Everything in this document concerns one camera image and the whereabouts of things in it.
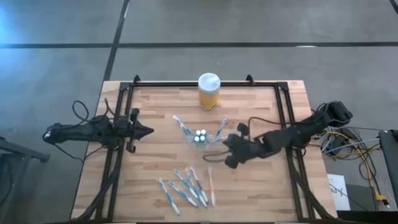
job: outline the gray floor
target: gray floor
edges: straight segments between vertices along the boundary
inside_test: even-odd
[[[111,43],[123,0],[3,0],[0,44]],[[132,0],[121,42],[357,42],[398,41],[398,15],[388,0]],[[51,153],[32,161],[11,223],[68,220],[81,171],[44,143],[54,122],[75,123],[74,100],[94,113],[110,49],[0,49],[0,136]],[[262,49],[119,49],[111,80],[304,80],[313,107],[341,100],[351,125],[397,129],[396,47]],[[361,131],[373,138],[375,131]],[[82,157],[86,144],[63,147]],[[382,152],[377,179],[390,195]],[[327,161],[331,174],[367,186],[360,161]]]

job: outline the wooden tabletop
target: wooden tabletop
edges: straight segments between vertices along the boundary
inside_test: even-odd
[[[311,115],[303,81],[288,81],[296,120]],[[120,82],[104,82],[97,114],[105,112],[104,98],[114,110]],[[223,162],[209,164],[201,155],[205,151],[224,151],[221,143],[208,149],[189,145],[179,125],[177,115],[192,130],[205,129],[214,134],[224,116],[228,122],[222,136],[236,131],[238,123],[247,123],[251,116],[279,121],[274,89],[270,87],[222,87],[218,107],[204,111],[199,106],[197,88],[142,87],[134,88],[132,107],[139,108],[139,121],[155,132],[136,141],[136,153],[124,151],[118,196],[114,211],[115,222],[291,222],[297,221],[285,151],[265,159],[253,159],[236,170]],[[251,135],[280,129],[280,125],[253,121]],[[87,153],[99,148],[90,143]],[[106,150],[91,155],[84,163],[72,218],[78,217],[98,193]],[[319,202],[336,217],[336,210],[318,147],[307,147],[304,157],[311,191]],[[167,185],[181,212],[176,216],[157,180],[174,180],[184,189],[173,170],[185,176],[184,168],[193,166],[207,196],[208,166],[213,168],[216,208],[195,208]],[[104,206],[108,210],[108,197]],[[306,213],[304,199],[301,201]]]

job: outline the white lid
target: white lid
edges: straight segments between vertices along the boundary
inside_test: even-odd
[[[221,81],[220,78],[216,74],[213,73],[204,73],[199,77],[199,88],[201,88],[203,91],[216,91],[220,85]]]

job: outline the toothbrush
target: toothbrush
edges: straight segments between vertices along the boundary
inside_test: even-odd
[[[175,203],[173,202],[172,197],[170,196],[170,194],[169,194],[168,191],[166,190],[166,187],[164,186],[162,179],[159,179],[159,185],[160,185],[160,187],[163,188],[164,192],[166,193],[167,199],[169,200],[170,204],[172,205],[172,207],[173,207],[175,213],[176,213],[178,216],[180,216],[180,211],[178,210],[177,206],[176,206]]]
[[[174,188],[180,195],[181,197],[185,198],[187,201],[189,201],[189,203],[191,203],[193,206],[195,206],[196,208],[199,208],[199,205],[196,204],[196,202],[194,200],[192,200],[191,197],[189,197],[183,190],[178,189],[174,182],[172,182],[171,180],[169,181],[169,185]]]
[[[180,118],[178,118],[178,116],[173,116],[173,119],[176,120],[176,122],[180,125],[180,128],[182,129],[182,131],[187,135],[187,136],[195,136],[191,130],[189,130],[180,120]]]
[[[206,203],[205,199],[203,198],[202,194],[199,193],[198,188],[197,188],[197,187],[195,186],[195,184],[193,183],[192,176],[191,176],[191,174],[189,173],[188,167],[186,167],[185,170],[186,170],[186,172],[187,172],[188,180],[191,182],[191,184],[192,184],[192,186],[193,186],[193,190],[195,191],[195,193],[196,193],[197,195],[199,195],[200,202],[203,204],[203,206],[204,206],[205,208],[207,208],[207,203]]]
[[[191,186],[189,186],[188,182],[182,178],[182,176],[180,175],[180,172],[179,172],[178,170],[174,169],[174,173],[175,173],[175,175],[177,175],[177,176],[181,179],[182,183],[187,187],[187,189],[191,192],[191,194],[192,194],[196,199],[199,199],[198,195],[197,195],[197,194],[195,193],[195,191],[191,188]]]
[[[223,130],[225,124],[226,124],[227,117],[224,117],[223,120],[221,121],[220,127],[218,128],[216,135],[214,136],[213,142],[216,142],[218,138],[220,137],[221,131]]]
[[[199,183],[199,179],[197,177],[197,174],[195,173],[195,170],[193,170],[193,167],[190,167],[190,170],[191,170],[191,173],[193,174],[193,176],[195,177],[195,180],[197,181],[197,185],[198,185],[198,187],[200,189],[201,195],[205,199],[206,204],[208,204],[206,193],[205,193],[205,191],[203,190],[203,188],[201,187],[201,185]]]
[[[208,173],[210,179],[211,204],[213,205],[213,208],[216,208],[216,195],[214,194],[213,181],[211,180],[211,167],[209,167]]]

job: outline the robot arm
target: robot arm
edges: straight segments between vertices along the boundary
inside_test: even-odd
[[[313,135],[321,133],[328,126],[342,127],[348,124],[352,117],[352,113],[342,102],[333,101],[324,104],[305,120],[294,122],[285,130],[266,132],[254,138],[254,141],[244,138],[248,135],[249,128],[241,123],[238,126],[241,135],[229,134],[227,140],[223,141],[231,153],[224,162],[228,167],[235,169],[239,163],[244,164],[256,157],[267,158],[286,146],[304,148]]]
[[[154,132],[152,128],[143,126],[137,116],[139,110],[134,108],[130,119],[123,116],[114,124],[106,115],[95,116],[86,124],[64,125],[55,123],[47,128],[43,136],[45,142],[50,144],[65,141],[99,142],[108,148],[115,148],[121,138],[140,140],[142,137]]]

